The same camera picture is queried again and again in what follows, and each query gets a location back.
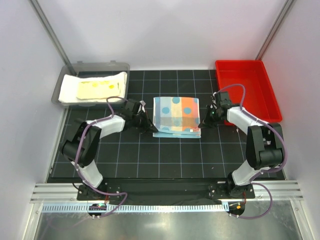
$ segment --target metal surface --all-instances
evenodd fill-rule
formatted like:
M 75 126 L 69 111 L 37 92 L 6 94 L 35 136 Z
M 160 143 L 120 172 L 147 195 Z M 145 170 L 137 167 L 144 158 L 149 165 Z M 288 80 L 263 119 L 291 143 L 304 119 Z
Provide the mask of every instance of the metal surface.
M 72 67 L 71 62 L 70 62 L 65 50 L 63 49 L 59 39 L 57 38 L 53 28 L 51 27 L 44 11 L 42 10 L 41 6 L 39 5 L 38 0 L 29 0 L 29 2 L 31 4 L 31 6 L 33 7 L 40 22 L 42 23 L 45 31 L 47 32 L 48 36 L 50 37 L 54 47 L 56 48 L 57 52 L 60 55 L 60 57 L 64 61 L 65 65 L 68 67 L 70 73 L 75 76 L 76 72 L 75 72 L 74 68 Z
M 29 220 L 24 232 L 24 240 L 34 239 L 39 224 L 41 209 L 43 205 L 41 203 L 33 204 L 32 210 L 30 212 Z
M 310 229 L 308 224 L 308 219 L 304 211 L 304 201 L 291 201 L 293 213 L 296 219 L 296 222 L 299 226 L 301 236 L 305 240 L 316 239 Z
M 274 201 L 303 200 L 298 182 L 295 180 L 255 182 L 264 184 L 270 190 Z M 266 190 L 257 185 L 253 185 L 253 189 L 255 198 L 248 201 L 269 201 Z M 77 189 L 71 183 L 38 183 L 35 185 L 30 203 L 73 203 L 76 201 L 77 193 Z
M 269 45 L 271 44 L 272 40 L 275 38 L 278 30 L 280 29 L 282 23 L 284 22 L 286 16 L 290 12 L 290 10 L 295 2 L 296 2 L 296 0 L 286 0 L 285 1 L 283 8 L 281 9 L 278 17 L 276 18 L 276 20 L 275 20 L 269 34 L 267 35 L 262 47 L 260 48 L 255 60 L 262 60 Z
M 61 136 L 63 134 L 63 131 L 64 131 L 64 124 L 65 124 L 66 119 L 67 119 L 67 114 L 68 114 L 68 109 L 65 109 L 63 111 L 63 115 L 62 115 L 61 121 L 60 121 L 59 126 L 58 126 L 58 133 L 57 133 L 57 136 L 55 138 L 52 154 L 51 154 L 51 157 L 50 157 L 50 159 L 51 159 L 50 168 L 49 168 L 49 170 L 48 170 L 48 172 L 46 174 L 46 178 L 45 178 L 46 181 L 48 180 L 48 177 L 51 174 L 51 171 L 52 171 L 52 169 L 54 167 L 55 158 L 56 158 L 56 155 L 57 155 L 57 152 L 58 152 L 58 148 L 59 148 L 59 139 L 61 138 Z
M 268 206 L 248 202 L 244 215 L 257 216 Z M 128 213 L 94 220 L 87 213 L 43 213 L 35 239 L 302 240 L 302 236 L 290 201 L 277 201 L 268 215 L 254 221 L 225 212 Z
M 45 203 L 42 213 L 103 213 L 101 210 L 90 210 L 92 203 Z M 107 205 L 106 212 L 110 212 L 116 206 Z M 201 213 L 201 212 L 225 212 L 229 211 L 227 202 L 216 205 L 195 206 L 140 206 L 122 205 L 115 213 Z

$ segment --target blue polka dot fabric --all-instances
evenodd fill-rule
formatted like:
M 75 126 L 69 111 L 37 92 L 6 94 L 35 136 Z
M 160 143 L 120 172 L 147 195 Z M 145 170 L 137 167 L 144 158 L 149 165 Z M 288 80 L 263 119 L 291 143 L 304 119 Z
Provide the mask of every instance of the blue polka dot fabric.
M 193 97 L 155 97 L 153 124 L 157 138 L 200 138 L 199 99 Z

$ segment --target black grid mat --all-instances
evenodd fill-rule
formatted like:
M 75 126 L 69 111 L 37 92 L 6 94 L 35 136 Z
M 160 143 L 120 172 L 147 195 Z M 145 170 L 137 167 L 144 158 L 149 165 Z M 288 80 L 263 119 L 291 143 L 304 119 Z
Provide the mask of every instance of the black grid mat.
M 131 71 L 127 98 L 143 99 L 151 118 L 154 97 L 198 98 L 203 118 L 211 94 L 217 90 L 214 70 Z M 60 143 L 74 119 L 109 115 L 106 108 L 70 109 Z M 244 162 L 245 151 L 246 135 L 235 126 L 203 129 L 200 139 L 155 138 L 131 128 L 101 139 L 95 162 L 106 178 L 225 178 Z M 50 178 L 76 177 L 73 165 L 58 152 Z M 283 179 L 283 174 L 263 177 Z

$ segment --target red plastic bin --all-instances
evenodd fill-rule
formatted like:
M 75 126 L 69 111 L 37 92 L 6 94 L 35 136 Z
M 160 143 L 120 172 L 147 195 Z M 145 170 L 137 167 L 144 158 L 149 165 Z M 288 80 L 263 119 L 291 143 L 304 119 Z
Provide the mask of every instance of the red plastic bin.
M 282 115 L 268 78 L 265 65 L 259 60 L 218 60 L 215 62 L 218 88 L 231 84 L 245 87 L 243 106 L 253 115 L 270 123 L 282 121 Z M 233 103 L 240 103 L 240 86 L 226 89 Z

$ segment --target folded cloth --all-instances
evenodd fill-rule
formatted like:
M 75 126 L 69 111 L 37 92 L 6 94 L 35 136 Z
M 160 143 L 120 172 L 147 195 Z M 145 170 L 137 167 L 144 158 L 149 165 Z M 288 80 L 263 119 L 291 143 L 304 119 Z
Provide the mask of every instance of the folded cloth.
M 156 138 L 199 139 L 201 129 L 199 99 L 161 96 L 153 98 L 153 124 Z
M 76 98 L 80 100 L 106 99 L 119 96 L 120 88 L 117 80 L 112 81 L 80 81 Z
M 77 103 L 105 103 L 106 99 L 78 99 L 78 85 L 80 82 L 100 82 L 100 81 L 110 81 L 118 84 L 119 88 L 119 97 L 124 98 L 126 94 L 126 84 L 127 84 L 127 73 L 120 72 L 114 76 L 106 76 L 106 77 L 88 77 L 88 78 L 80 78 L 71 75 L 64 75 L 60 95 L 59 102 L 62 104 L 77 104 Z M 121 101 L 118 98 L 112 98 L 109 100 L 110 103 L 116 103 Z

